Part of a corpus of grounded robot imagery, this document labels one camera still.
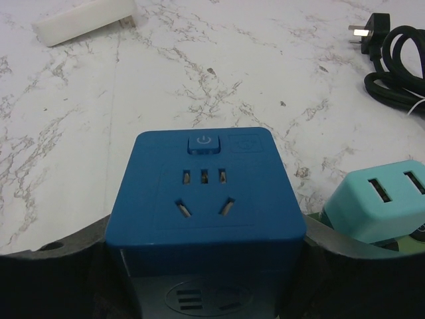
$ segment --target socket hole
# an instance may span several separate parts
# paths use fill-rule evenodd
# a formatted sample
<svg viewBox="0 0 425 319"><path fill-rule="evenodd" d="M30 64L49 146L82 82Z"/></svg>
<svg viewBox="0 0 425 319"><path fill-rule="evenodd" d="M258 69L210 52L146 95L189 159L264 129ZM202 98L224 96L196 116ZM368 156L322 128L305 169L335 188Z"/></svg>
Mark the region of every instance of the socket hole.
<svg viewBox="0 0 425 319"><path fill-rule="evenodd" d="M208 184L208 171L206 169L201 170L201 183Z"/></svg>
<svg viewBox="0 0 425 319"><path fill-rule="evenodd" d="M425 195L425 188L420 183L420 181L418 181L416 176L411 171L406 171L406 172L404 172L404 174L405 174L405 176L407 176L411 180L411 182L413 183L413 185L416 186L416 188L419 190L419 192L421 194Z"/></svg>
<svg viewBox="0 0 425 319"><path fill-rule="evenodd" d="M224 204L223 208L220 211L220 215L222 216L227 216L228 212L230 211L230 209L232 208L234 204L234 199L233 198L228 198L226 203Z"/></svg>
<svg viewBox="0 0 425 319"><path fill-rule="evenodd" d="M183 184L187 185L191 183L191 171L183 171Z"/></svg>
<svg viewBox="0 0 425 319"><path fill-rule="evenodd" d="M391 201L391 198L388 196L385 189L380 185L376 178L369 179L368 182L372 184L373 188L377 191L379 197L384 203L388 203Z"/></svg>
<svg viewBox="0 0 425 319"><path fill-rule="evenodd" d="M181 214L185 218L189 218L190 216L192 216L192 214L189 212L189 210L186 208L185 204L183 204L183 202L181 200L176 201L175 204L177 205Z"/></svg>
<svg viewBox="0 0 425 319"><path fill-rule="evenodd" d="M218 176L220 178L220 183L225 184L227 183L227 176L226 176L226 170L225 169L219 169L218 170Z"/></svg>

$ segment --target white wire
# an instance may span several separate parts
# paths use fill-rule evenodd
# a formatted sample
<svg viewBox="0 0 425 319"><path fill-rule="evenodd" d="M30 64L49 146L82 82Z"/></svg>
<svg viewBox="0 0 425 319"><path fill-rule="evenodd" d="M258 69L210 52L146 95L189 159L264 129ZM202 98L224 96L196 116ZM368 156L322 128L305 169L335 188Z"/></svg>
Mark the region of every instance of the white wire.
<svg viewBox="0 0 425 319"><path fill-rule="evenodd" d="M419 104L421 104L422 102L425 102L425 98L424 99L422 99L422 100L419 100L417 103L415 103L415 105L413 105L412 106L412 108L409 110L409 112L407 112L407 115L406 115L406 117L407 116L409 116L412 112L413 112L413 110L419 105Z"/></svg>

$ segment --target power symbol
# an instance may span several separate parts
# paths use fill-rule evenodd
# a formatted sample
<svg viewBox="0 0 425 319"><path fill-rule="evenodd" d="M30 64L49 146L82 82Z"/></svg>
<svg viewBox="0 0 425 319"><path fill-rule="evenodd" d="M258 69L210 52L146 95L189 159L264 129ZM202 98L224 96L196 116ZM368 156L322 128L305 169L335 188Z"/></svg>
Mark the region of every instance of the power symbol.
<svg viewBox="0 0 425 319"><path fill-rule="evenodd" d="M199 144L209 144L211 143L211 138L209 138L208 136L205 137L205 135L203 135L201 138L197 138L197 142Z"/></svg>

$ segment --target power button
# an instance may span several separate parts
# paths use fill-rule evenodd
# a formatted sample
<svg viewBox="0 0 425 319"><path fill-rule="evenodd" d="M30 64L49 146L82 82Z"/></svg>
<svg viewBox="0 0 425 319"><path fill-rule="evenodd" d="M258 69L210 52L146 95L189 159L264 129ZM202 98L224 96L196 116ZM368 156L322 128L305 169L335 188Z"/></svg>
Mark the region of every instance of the power button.
<svg viewBox="0 0 425 319"><path fill-rule="evenodd" d="M217 154L220 152L218 136L201 134L189 137L189 154Z"/></svg>

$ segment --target grey marble vein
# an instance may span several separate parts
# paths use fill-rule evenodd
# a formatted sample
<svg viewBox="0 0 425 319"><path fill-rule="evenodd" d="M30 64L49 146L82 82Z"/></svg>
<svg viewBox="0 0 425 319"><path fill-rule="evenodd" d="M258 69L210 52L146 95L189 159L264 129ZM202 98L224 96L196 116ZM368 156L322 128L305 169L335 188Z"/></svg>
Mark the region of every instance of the grey marble vein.
<svg viewBox="0 0 425 319"><path fill-rule="evenodd" d="M11 102L11 100L13 99L13 95L9 94L6 96L3 96L1 98L1 103L0 103L0 118L2 118L3 120L5 120L6 118L9 118L12 110L13 110L13 106L15 105L14 102Z"/></svg>
<svg viewBox="0 0 425 319"><path fill-rule="evenodd" d="M329 100L324 98L319 105L314 108L306 108L303 115L306 115L306 122L312 120L318 111L327 110L329 108Z"/></svg>
<svg viewBox="0 0 425 319"><path fill-rule="evenodd" d="M367 73L363 64L360 64L360 62L357 59L351 56L343 56L337 53L334 47L329 47L329 50L327 52L318 54L316 56L316 59L319 62L327 62L331 64L336 64L339 66L349 65L353 68L353 70L355 70L359 74L366 75Z"/></svg>
<svg viewBox="0 0 425 319"><path fill-rule="evenodd" d="M58 66L56 66L54 69L50 70L53 74L53 76L57 76L58 78L61 78L65 85L68 84L68 79L65 77L64 75L64 71L63 71L63 67L65 65L66 61L62 61L61 63L58 64Z"/></svg>
<svg viewBox="0 0 425 319"><path fill-rule="evenodd" d="M355 1L355 0L334 0L334 2L345 3L346 5L349 5L350 7L354 8L354 9L359 9L359 10L366 11L366 12L371 12L373 10L372 8L368 7L367 5L359 3L358 1Z"/></svg>
<svg viewBox="0 0 425 319"><path fill-rule="evenodd" d="M12 69L9 67L9 62L7 62L7 56L3 55L0 58L0 78L5 74L12 74Z"/></svg>
<svg viewBox="0 0 425 319"><path fill-rule="evenodd" d="M36 177L28 178L32 168L45 158L55 147L62 136L61 123L75 110L52 120L39 133L37 139L28 136L21 138L11 137L8 130L0 137L0 145L8 145L11 149L0 159L0 221L3 222L5 214L5 198L3 188L6 185L14 185L14 198L25 203L25 216L21 226L9 237L6 243L0 245L0 249L10 245L21 233L26 231L37 220L37 204L34 191L45 180L48 169L44 169Z"/></svg>
<svg viewBox="0 0 425 319"><path fill-rule="evenodd" d="M250 39L250 41L252 41L253 43L255 43L256 45L262 45L265 47L271 47L273 49L276 49L278 46L275 43L269 43L269 42L264 42L261 41L260 39L258 39L257 37L255 37L252 32L250 31L245 31L239 27L237 27L236 25L233 25L233 29L240 35L243 35L245 37L247 37L248 39Z"/></svg>
<svg viewBox="0 0 425 319"><path fill-rule="evenodd" d="M0 12L0 18L1 22L9 26L11 29L14 29L16 27L16 22L11 14L6 12Z"/></svg>
<svg viewBox="0 0 425 319"><path fill-rule="evenodd" d="M339 151L334 156L326 156L323 158L321 163L321 170L325 171L329 170L329 179L331 181L337 182L341 181L346 175L347 172L339 169L338 167L341 165L341 162L346 155L354 155L356 150L350 148L349 146L345 146L341 151Z"/></svg>
<svg viewBox="0 0 425 319"><path fill-rule="evenodd" d="M308 167L299 167L294 175L296 177L306 178L308 177L309 173L310 173L310 169Z"/></svg>

